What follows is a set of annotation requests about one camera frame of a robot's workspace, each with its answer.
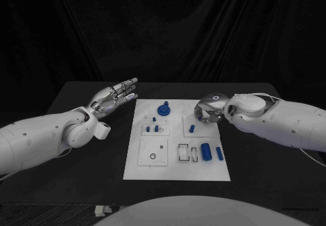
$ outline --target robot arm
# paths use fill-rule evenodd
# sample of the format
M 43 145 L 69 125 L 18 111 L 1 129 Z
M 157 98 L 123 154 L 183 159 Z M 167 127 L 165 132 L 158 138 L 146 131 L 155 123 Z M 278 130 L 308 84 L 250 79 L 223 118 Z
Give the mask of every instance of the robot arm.
M 0 175 L 44 163 L 66 149 L 82 147 L 93 136 L 105 139 L 110 128 L 97 120 L 136 98 L 136 94 L 128 94 L 135 82 L 136 78 L 102 89 L 86 107 L 24 119 L 0 128 Z
M 255 95 L 208 94 L 194 107 L 195 118 L 219 122 L 223 115 L 242 132 L 279 145 L 326 152 L 326 111 L 283 100 L 268 102 Z M 201 110 L 208 117 L 201 118 Z

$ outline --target robotic hand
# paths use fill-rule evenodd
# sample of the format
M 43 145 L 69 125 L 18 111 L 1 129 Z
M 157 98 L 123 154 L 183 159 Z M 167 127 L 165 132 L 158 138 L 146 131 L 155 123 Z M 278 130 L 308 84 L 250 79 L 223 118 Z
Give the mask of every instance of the robotic hand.
M 206 95 L 194 107 L 203 123 L 217 123 L 221 115 L 245 133 L 286 147 L 326 152 L 326 111 L 309 105 L 278 100 L 265 101 L 263 93 Z
M 86 107 L 17 121 L 0 128 L 0 175 L 31 168 L 70 148 L 83 146 L 95 136 L 105 139 L 110 130 L 97 120 L 136 98 L 136 78 L 103 88 Z

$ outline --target black backdrop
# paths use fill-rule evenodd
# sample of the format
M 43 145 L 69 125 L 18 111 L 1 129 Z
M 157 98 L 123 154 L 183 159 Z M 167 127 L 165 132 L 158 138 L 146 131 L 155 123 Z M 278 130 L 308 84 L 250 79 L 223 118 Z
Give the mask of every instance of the black backdrop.
M 326 109 L 318 1 L 5 0 L 1 11 L 0 126 L 43 114 L 64 82 L 131 77 L 268 82 Z

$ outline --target white board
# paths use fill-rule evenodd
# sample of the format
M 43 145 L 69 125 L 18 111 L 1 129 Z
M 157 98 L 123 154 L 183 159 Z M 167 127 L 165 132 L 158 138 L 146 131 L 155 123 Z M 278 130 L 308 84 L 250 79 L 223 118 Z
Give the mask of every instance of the white board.
M 170 114 L 159 116 L 157 107 L 168 102 Z M 221 155 L 223 149 L 219 139 L 217 124 L 201 123 L 193 116 L 193 108 L 198 100 L 154 100 L 136 99 L 133 109 L 132 128 L 128 142 L 128 153 L 123 169 L 123 180 L 191 180 L 191 181 L 230 181 L 229 172 L 226 167 L 226 159 L 219 161 L 216 147 L 220 147 Z M 184 122 L 194 125 L 193 136 L 184 136 Z M 145 127 L 154 128 L 154 125 L 168 125 L 168 135 L 142 135 Z M 139 165 L 139 158 L 148 159 L 149 149 L 145 154 L 139 149 L 139 142 L 142 139 L 151 140 L 151 144 L 158 144 L 154 139 L 165 139 L 167 142 L 167 165 L 157 165 L 146 163 Z M 211 160 L 203 161 L 200 144 L 208 143 Z M 197 162 L 178 161 L 178 144 L 187 144 L 188 156 L 191 156 L 191 148 L 197 151 Z

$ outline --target floor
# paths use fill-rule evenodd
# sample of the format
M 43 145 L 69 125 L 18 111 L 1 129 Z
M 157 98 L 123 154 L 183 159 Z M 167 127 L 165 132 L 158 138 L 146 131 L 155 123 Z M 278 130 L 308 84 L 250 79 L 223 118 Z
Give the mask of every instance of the floor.
M 92 205 L 1 205 L 1 226 L 92 226 L 105 217 L 95 217 Z M 282 210 L 282 214 L 311 226 L 326 225 L 326 209 Z

